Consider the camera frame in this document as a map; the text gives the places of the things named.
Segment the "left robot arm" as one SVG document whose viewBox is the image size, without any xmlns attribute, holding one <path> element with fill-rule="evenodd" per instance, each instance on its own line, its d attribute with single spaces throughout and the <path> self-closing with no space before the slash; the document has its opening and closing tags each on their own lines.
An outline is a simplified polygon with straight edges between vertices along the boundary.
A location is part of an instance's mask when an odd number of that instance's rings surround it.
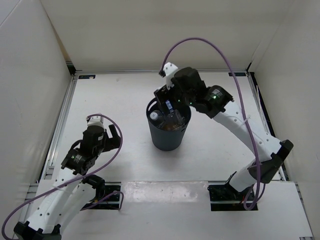
<svg viewBox="0 0 320 240">
<path fill-rule="evenodd" d="M 77 213 L 91 209 L 118 191 L 106 193 L 105 180 L 89 172 L 101 153 L 119 151 L 123 139 L 116 124 L 90 124 L 83 137 L 74 142 L 61 163 L 50 190 L 26 221 L 19 221 L 14 233 L 19 240 L 60 240 L 67 225 Z"/>
</svg>

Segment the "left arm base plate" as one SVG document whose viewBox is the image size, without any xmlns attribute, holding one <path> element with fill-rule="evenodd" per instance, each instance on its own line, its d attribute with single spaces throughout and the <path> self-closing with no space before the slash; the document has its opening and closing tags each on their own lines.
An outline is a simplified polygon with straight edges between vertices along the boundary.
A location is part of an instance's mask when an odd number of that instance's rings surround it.
<svg viewBox="0 0 320 240">
<path fill-rule="evenodd" d="M 123 193 L 120 182 L 107 182 L 104 184 L 104 191 L 98 197 L 93 198 L 84 205 L 84 210 L 117 210 L 122 208 Z"/>
</svg>

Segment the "orange juice bottle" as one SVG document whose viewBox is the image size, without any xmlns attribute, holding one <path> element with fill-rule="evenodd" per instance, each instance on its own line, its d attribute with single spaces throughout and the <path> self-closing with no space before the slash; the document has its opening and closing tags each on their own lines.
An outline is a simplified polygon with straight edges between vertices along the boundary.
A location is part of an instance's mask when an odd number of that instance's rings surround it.
<svg viewBox="0 0 320 240">
<path fill-rule="evenodd" d="M 178 122 L 167 122 L 163 125 L 164 131 L 176 131 L 181 125 Z"/>
</svg>

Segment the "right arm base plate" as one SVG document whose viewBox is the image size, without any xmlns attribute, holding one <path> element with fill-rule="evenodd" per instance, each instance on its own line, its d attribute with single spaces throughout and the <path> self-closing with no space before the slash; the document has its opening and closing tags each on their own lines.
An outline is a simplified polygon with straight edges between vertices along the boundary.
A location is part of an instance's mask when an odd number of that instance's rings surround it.
<svg viewBox="0 0 320 240">
<path fill-rule="evenodd" d="M 243 192 L 233 192 L 225 188 L 224 184 L 210 184 L 209 192 L 210 210 L 212 212 L 240 212 L 246 211 L 244 200 L 249 192 L 249 187 Z"/>
</svg>

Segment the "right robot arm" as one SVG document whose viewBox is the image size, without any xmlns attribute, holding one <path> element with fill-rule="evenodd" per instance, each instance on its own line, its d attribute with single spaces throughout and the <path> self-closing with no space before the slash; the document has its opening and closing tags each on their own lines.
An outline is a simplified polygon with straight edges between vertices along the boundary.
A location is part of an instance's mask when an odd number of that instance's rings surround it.
<svg viewBox="0 0 320 240">
<path fill-rule="evenodd" d="M 219 85 L 206 86 L 196 69 L 179 69 L 168 62 L 159 74 L 165 78 L 165 85 L 154 95 L 161 110 L 169 113 L 174 108 L 193 107 L 227 128 L 258 156 L 260 164 L 253 160 L 226 181 L 227 198 L 236 200 L 258 180 L 268 184 L 273 179 L 294 147 L 290 140 L 281 141 L 244 117 L 233 96 Z"/>
</svg>

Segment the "blue label water bottle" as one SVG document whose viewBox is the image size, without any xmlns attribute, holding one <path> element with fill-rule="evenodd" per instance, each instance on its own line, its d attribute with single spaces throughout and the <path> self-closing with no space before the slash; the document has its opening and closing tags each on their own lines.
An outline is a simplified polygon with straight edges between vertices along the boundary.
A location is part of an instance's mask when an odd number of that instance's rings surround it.
<svg viewBox="0 0 320 240">
<path fill-rule="evenodd" d="M 165 116 L 165 122 L 167 124 L 173 124 L 182 126 L 186 123 L 185 117 L 181 114 L 178 109 L 173 108 L 171 102 L 169 100 L 165 101 L 165 104 L 169 110 L 169 113 Z"/>
</svg>

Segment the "white red label water bottle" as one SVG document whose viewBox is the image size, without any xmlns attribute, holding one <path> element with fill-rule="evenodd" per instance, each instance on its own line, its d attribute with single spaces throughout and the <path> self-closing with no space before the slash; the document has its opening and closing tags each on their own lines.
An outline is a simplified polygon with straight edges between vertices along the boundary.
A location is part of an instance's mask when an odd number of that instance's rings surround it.
<svg viewBox="0 0 320 240">
<path fill-rule="evenodd" d="M 154 110 L 149 114 L 151 123 L 157 127 L 162 128 L 166 122 L 166 118 L 160 110 Z"/>
</svg>

